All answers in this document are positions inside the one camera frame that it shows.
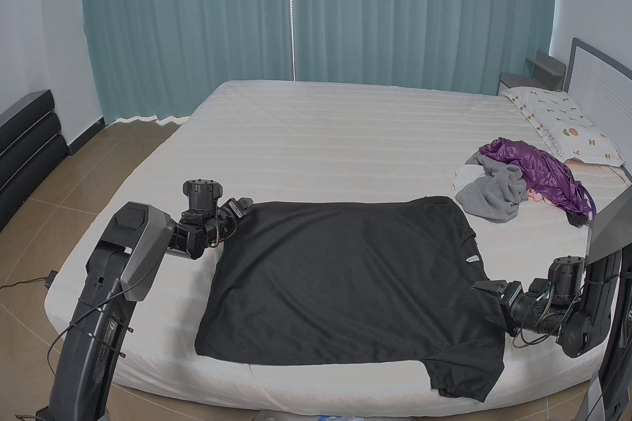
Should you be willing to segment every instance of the mattress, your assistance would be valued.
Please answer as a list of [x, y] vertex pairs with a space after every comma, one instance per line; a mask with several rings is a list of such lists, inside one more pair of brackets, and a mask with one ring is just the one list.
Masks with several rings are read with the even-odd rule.
[[[85, 263], [112, 214], [127, 201], [175, 219], [186, 209], [182, 182], [219, 181], [224, 198], [264, 201], [409, 201], [454, 197], [454, 172], [499, 136], [546, 149], [533, 126], [502, 96], [390, 86], [230, 81], [201, 104], [127, 178], [59, 271], [45, 301], [63, 330], [83, 289]], [[599, 209], [628, 184], [606, 166], [569, 163]], [[581, 256], [587, 227], [565, 213], [524, 202], [515, 219], [468, 215], [491, 279], [546, 277], [552, 259]], [[298, 414], [443, 416], [513, 405], [589, 379], [605, 343], [571, 359], [553, 339], [517, 350], [507, 338], [505, 370], [484, 403], [444, 398], [422, 363], [261, 366], [195, 354], [221, 247], [193, 261], [166, 256], [138, 304], [115, 383], [201, 403]]]

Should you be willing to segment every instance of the pillow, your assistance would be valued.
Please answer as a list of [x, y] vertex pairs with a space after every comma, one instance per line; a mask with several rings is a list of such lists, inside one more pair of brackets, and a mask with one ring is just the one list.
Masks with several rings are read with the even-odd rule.
[[560, 161], [621, 166], [625, 160], [614, 143], [593, 125], [564, 91], [518, 86], [502, 92], [529, 120]]

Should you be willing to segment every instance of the headboard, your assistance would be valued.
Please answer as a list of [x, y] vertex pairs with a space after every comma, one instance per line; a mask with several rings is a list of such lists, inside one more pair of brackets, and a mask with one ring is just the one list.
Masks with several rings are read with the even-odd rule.
[[632, 70], [599, 49], [573, 39], [564, 91], [612, 139], [632, 168]]

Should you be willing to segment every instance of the gray towel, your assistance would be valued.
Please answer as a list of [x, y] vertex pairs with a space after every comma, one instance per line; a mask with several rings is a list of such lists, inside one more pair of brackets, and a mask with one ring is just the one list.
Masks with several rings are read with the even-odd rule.
[[482, 165], [485, 175], [456, 194], [456, 201], [463, 210], [500, 222], [515, 218], [520, 202], [528, 199], [520, 167], [492, 160], [478, 151], [465, 163]]

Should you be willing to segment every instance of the pile of clothes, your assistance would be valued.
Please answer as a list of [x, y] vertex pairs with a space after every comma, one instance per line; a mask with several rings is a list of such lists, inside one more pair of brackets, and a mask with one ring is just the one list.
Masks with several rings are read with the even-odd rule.
[[596, 214], [592, 197], [570, 168], [526, 142], [502, 137], [466, 161], [454, 188], [465, 212], [498, 222], [513, 219], [529, 196], [560, 207], [576, 227], [586, 225], [591, 212]]

